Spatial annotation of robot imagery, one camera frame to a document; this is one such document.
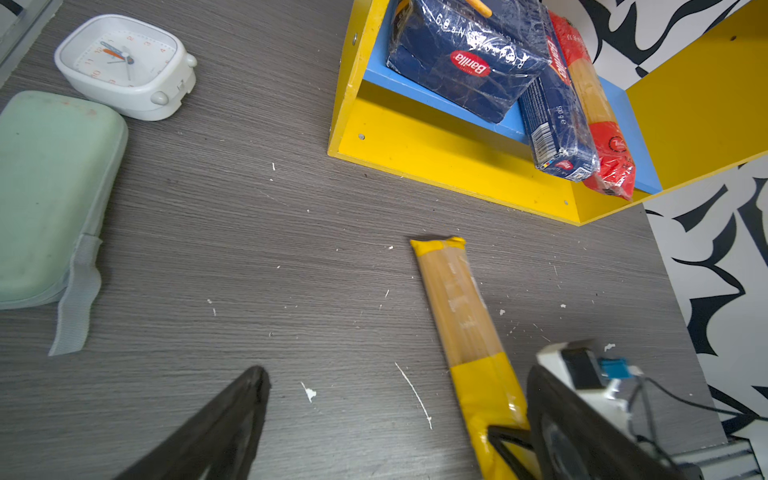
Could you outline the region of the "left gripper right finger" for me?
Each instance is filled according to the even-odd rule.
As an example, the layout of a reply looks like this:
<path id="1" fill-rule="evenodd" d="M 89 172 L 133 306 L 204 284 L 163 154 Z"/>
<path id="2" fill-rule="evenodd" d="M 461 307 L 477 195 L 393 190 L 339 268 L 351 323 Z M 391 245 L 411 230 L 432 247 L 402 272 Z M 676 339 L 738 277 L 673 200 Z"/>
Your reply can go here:
<path id="1" fill-rule="evenodd" d="M 682 479 L 542 366 L 527 377 L 531 443 L 544 479 Z"/>

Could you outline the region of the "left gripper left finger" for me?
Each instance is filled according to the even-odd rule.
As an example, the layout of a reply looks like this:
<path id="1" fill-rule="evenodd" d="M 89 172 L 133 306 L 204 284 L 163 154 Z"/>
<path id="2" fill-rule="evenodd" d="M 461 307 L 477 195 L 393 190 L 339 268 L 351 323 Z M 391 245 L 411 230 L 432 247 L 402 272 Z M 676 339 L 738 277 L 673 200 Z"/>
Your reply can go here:
<path id="1" fill-rule="evenodd" d="M 271 383 L 246 369 L 119 479 L 246 479 L 262 435 Z"/>

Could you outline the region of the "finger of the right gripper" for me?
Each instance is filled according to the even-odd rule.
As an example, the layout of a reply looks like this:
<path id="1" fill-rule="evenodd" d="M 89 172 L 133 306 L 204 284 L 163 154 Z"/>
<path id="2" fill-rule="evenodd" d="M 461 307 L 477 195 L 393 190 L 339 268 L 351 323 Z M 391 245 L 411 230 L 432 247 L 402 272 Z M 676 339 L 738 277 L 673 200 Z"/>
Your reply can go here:
<path id="1" fill-rule="evenodd" d="M 523 450 L 533 452 L 534 448 L 531 443 L 531 434 L 529 430 L 490 425 L 487 429 L 487 438 L 495 451 L 501 456 L 518 479 L 535 479 L 532 472 L 510 449 L 510 446 L 516 446 Z"/>

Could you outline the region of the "red spaghetti bag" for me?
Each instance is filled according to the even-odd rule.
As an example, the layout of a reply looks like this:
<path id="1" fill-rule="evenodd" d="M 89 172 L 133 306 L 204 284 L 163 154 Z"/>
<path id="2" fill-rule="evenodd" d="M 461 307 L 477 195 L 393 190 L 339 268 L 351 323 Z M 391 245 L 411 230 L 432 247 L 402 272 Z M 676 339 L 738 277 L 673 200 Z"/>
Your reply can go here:
<path id="1" fill-rule="evenodd" d="M 593 191 L 630 201 L 636 165 L 584 40 L 567 19 L 553 12 L 549 17 L 598 154 L 598 169 L 583 183 Z"/>

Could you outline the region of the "blue Barilla spaghetti bag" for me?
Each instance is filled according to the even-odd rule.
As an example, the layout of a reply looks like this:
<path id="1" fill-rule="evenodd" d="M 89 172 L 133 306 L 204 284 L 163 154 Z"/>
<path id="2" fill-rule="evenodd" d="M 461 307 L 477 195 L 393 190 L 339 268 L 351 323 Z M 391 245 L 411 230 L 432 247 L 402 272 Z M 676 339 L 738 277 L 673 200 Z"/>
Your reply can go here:
<path id="1" fill-rule="evenodd" d="M 551 64 L 519 98 L 535 167 L 551 176 L 582 182 L 599 167 L 586 116 L 554 33 L 547 34 Z"/>

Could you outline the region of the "blue Barilla pasta box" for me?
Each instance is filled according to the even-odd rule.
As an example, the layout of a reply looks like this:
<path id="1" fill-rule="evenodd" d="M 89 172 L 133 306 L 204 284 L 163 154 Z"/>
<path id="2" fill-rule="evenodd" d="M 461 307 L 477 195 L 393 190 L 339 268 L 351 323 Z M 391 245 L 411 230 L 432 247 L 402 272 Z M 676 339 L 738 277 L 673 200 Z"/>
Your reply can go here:
<path id="1" fill-rule="evenodd" d="M 539 1 L 399 1 L 387 66 L 494 124 L 551 56 Z"/>

